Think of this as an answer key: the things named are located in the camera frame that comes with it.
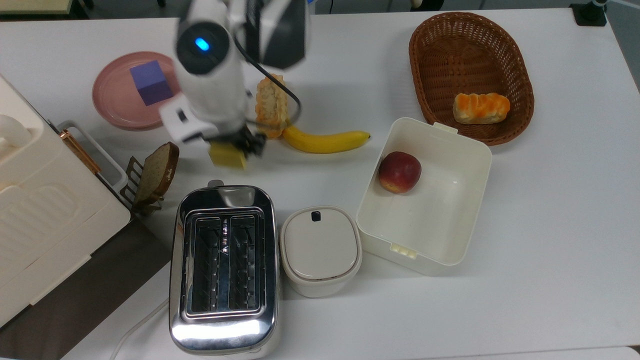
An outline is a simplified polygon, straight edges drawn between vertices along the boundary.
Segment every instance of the bread roll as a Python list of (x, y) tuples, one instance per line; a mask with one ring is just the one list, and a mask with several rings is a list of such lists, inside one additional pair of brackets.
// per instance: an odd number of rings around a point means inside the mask
[[(285, 85), (282, 75), (271, 74), (281, 84)], [(282, 134), (289, 121), (287, 109), (287, 94), (278, 85), (268, 78), (264, 78), (258, 83), (258, 93), (255, 97), (255, 121), (259, 124), (258, 130), (263, 132), (268, 138), (275, 139)]]
[(458, 94), (453, 103), (453, 116), (461, 124), (494, 124), (507, 117), (509, 99), (496, 94)]

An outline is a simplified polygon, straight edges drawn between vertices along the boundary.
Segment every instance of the pink plate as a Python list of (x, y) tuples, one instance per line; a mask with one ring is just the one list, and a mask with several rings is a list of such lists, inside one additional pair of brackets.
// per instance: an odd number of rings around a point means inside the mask
[(162, 125), (158, 109), (169, 99), (146, 106), (129, 69), (157, 60), (174, 95), (180, 92), (173, 61), (166, 55), (141, 51), (121, 56), (105, 66), (93, 83), (93, 105), (112, 125), (126, 130), (147, 130)]

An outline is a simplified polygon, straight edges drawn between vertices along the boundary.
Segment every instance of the white lid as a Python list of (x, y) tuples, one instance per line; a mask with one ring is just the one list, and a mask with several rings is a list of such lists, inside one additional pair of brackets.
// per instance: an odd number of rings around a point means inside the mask
[(301, 280), (321, 281), (343, 276), (362, 256), (357, 228), (340, 208), (303, 209), (287, 219), (282, 231), (285, 267)]

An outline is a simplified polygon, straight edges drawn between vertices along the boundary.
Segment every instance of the yellow sponge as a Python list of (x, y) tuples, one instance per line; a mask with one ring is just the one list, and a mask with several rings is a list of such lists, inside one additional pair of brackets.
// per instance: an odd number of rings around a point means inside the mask
[(209, 142), (209, 157), (213, 165), (246, 168), (244, 152), (230, 143)]

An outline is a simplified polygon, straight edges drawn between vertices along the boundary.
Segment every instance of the purple cube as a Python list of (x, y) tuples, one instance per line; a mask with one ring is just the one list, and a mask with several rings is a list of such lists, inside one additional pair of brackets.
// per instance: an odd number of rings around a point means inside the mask
[(129, 72), (145, 105), (149, 106), (173, 96), (157, 60), (132, 67)]

